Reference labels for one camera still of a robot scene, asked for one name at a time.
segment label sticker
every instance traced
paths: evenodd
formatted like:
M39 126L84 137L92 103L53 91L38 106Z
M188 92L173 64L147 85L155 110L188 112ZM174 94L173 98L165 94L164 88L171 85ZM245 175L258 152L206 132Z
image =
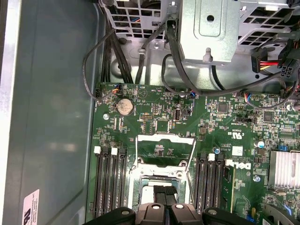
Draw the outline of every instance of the label sticker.
M232 147L233 156L243 156L243 146L233 146Z
M268 223L265 219L262 219L262 225L271 225L271 224Z
M38 197L39 189L24 198L22 225L37 225Z

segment motherboard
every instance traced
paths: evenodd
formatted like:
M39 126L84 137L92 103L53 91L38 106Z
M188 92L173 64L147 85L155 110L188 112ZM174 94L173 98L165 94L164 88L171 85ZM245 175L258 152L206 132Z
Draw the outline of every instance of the motherboard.
M202 97L114 83L99 83L97 94L107 97L95 103L87 221L121 206L137 211L161 189L199 214L218 207L265 225L262 207L270 204L300 219L300 123L292 100L259 110L244 93ZM250 100L271 106L280 97Z

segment green circuit board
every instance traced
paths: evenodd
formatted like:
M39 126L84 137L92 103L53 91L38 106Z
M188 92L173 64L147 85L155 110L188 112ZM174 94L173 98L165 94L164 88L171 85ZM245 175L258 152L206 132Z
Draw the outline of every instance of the green circuit board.
M107 94L115 87L113 83L99 83L97 91ZM122 99L130 100L133 106L128 115L121 115L118 110ZM253 94L250 100L255 105L270 106L280 99L273 95ZM178 202L195 205L195 188L199 182L197 163L203 154L207 158L213 153L214 148L220 149L216 157L224 158L218 197L220 208L263 224L262 205L267 203L281 209L288 207L292 216L299 219L300 189L274 188L268 180L272 151L299 150L299 113L287 110L290 103L262 111L247 105L241 93L219 97L179 96L161 86L122 84L119 91L103 102L95 103L87 221L118 206L137 210L142 201L147 201L141 198L143 188L154 180L172 183L178 190ZM156 142L138 141L138 135L171 135L178 140L193 140L193 143L173 142L168 138ZM258 141L264 143L263 148L257 147ZM115 163L102 164L101 160L105 162L105 159L95 154L114 150L119 153L109 160ZM159 168L188 163L190 184L180 177L154 178L152 174L132 178L137 160ZM103 177L99 173L105 165L108 175ZM105 192L106 197L103 194L105 188L113 190ZM109 200L101 204L108 204L108 208L99 213L99 204L105 198Z

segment dimm slot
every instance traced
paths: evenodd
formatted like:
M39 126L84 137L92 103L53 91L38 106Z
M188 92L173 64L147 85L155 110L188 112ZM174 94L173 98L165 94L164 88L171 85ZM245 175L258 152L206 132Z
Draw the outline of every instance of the dimm slot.
M221 189L222 189L222 174L224 169L224 160L220 156L216 163L216 178L215 178L215 188L214 188L214 203L213 207L219 208L221 203Z
M207 179L207 168L208 162L206 158L206 154L202 153L198 158L197 162L197 174L195 181L195 205L196 210L199 214L202 213L205 206L205 191L206 191L206 179Z
M105 174L107 168L108 153L101 152L97 160L97 181L96 181L96 196L95 196L95 217L103 214L104 209L104 196L103 196L103 183L105 182Z
M102 214L107 212L107 205L108 205L108 193L109 193L109 169L110 169L110 162L111 159L109 155L105 157L105 164L103 165L103 179L102 184L99 188L102 189Z
M110 212L114 209L116 204L116 189L117 189L117 181L118 181L118 164L119 160L117 156L111 156L111 165L110 165L110 185L109 185L109 204L107 205L106 212Z
M120 149L119 151L119 170L118 170L118 201L116 204L116 208L124 206L124 186L125 186L125 178L126 178L126 157L127 151L126 149Z
M207 170L207 182L206 182L205 208L204 209L213 206L215 175L216 175L216 161L209 161L208 162L208 170Z

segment heatsink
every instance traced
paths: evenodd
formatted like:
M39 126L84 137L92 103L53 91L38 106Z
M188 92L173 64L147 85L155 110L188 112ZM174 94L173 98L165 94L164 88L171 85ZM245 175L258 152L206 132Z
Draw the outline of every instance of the heatsink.
M276 188L300 188L300 153L272 151L269 184Z

